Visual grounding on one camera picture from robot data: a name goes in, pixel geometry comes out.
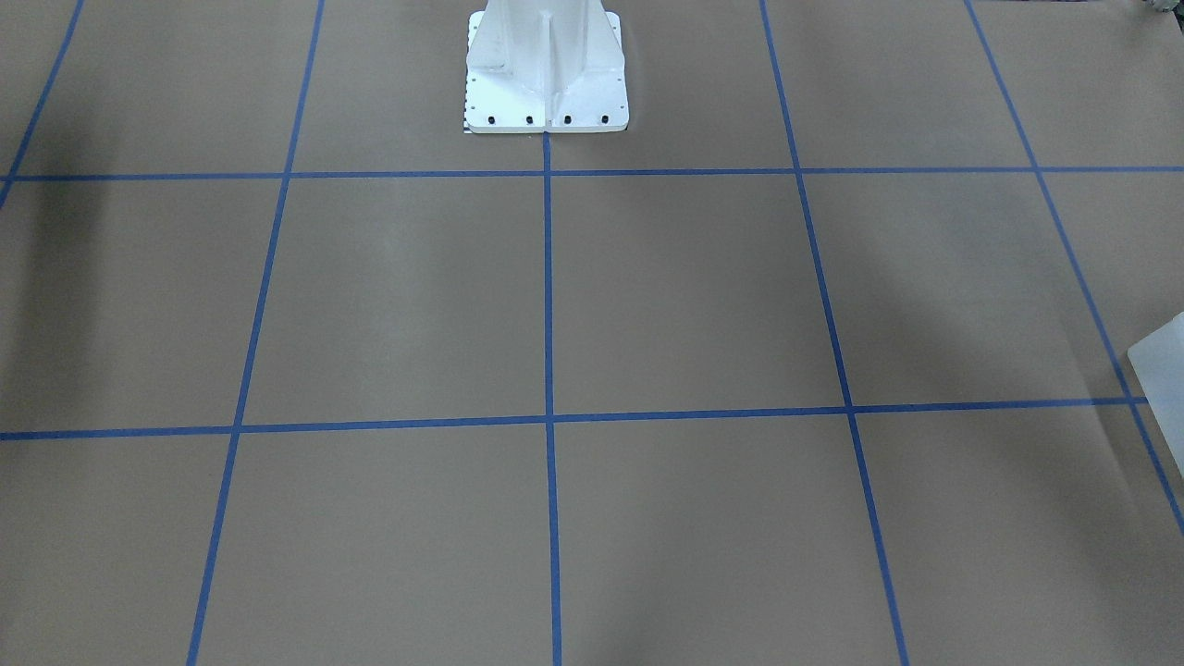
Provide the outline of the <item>clear plastic storage box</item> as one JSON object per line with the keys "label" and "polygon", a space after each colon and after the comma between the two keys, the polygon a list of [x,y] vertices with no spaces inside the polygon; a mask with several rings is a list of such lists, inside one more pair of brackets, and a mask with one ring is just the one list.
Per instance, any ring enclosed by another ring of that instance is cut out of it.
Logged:
{"label": "clear plastic storage box", "polygon": [[1177,470],[1183,467],[1183,314],[1130,346],[1143,388]]}

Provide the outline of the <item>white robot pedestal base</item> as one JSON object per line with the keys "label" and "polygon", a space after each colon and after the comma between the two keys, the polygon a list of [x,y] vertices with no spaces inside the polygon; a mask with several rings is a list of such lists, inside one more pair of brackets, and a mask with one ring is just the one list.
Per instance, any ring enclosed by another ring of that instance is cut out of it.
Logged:
{"label": "white robot pedestal base", "polygon": [[466,132],[628,130],[620,17],[600,1],[489,1],[466,38]]}

